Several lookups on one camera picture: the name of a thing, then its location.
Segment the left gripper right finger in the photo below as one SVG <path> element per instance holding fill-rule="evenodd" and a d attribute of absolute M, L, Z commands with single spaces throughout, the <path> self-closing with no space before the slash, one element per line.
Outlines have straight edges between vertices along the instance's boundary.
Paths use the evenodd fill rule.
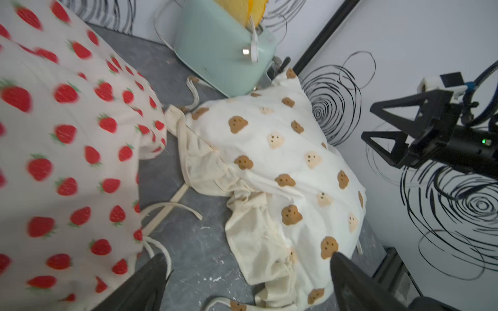
<path fill-rule="evenodd" d="M 342 253 L 333 254 L 330 270 L 340 310 L 409 309 Z"/>

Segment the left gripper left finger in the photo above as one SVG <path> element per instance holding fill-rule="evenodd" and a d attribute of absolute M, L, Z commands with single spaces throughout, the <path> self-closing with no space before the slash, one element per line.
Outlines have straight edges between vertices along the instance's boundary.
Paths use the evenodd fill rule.
<path fill-rule="evenodd" d="M 93 310 L 157 311 L 161 307 L 166 285 L 166 257 L 157 254 Z"/>

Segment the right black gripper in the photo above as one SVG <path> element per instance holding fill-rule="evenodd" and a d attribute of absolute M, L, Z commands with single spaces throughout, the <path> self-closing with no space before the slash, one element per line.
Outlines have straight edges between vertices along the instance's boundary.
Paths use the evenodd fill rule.
<path fill-rule="evenodd" d="M 458 124 L 462 107 L 450 104 L 453 93 L 433 90 L 394 100 L 375 102 L 370 111 L 397 132 L 363 132 L 361 139 L 395 168 L 420 168 L 431 160 L 462 173 L 497 179 L 497 125 L 487 131 Z M 408 136 L 419 139 L 411 145 Z M 394 141 L 389 151 L 374 141 Z"/>

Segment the cream bear pillowcase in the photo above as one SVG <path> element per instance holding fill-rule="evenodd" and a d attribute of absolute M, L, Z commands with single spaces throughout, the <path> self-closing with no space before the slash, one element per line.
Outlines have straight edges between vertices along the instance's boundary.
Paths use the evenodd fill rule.
<path fill-rule="evenodd" d="M 223 298 L 232 310 L 305 310 L 334 291 L 330 262 L 357 247 L 366 193 L 340 152 L 327 144 L 298 76 L 242 97 L 186 112 L 170 106 L 186 184 L 225 196 L 226 238 L 255 303 Z"/>

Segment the strawberry print pillow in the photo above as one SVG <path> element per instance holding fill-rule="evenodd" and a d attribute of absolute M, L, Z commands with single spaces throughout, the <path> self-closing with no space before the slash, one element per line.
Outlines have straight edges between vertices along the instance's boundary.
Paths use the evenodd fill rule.
<path fill-rule="evenodd" d="M 92 310 L 135 272 L 146 78 L 59 1 L 1 2 L 1 309 Z"/>

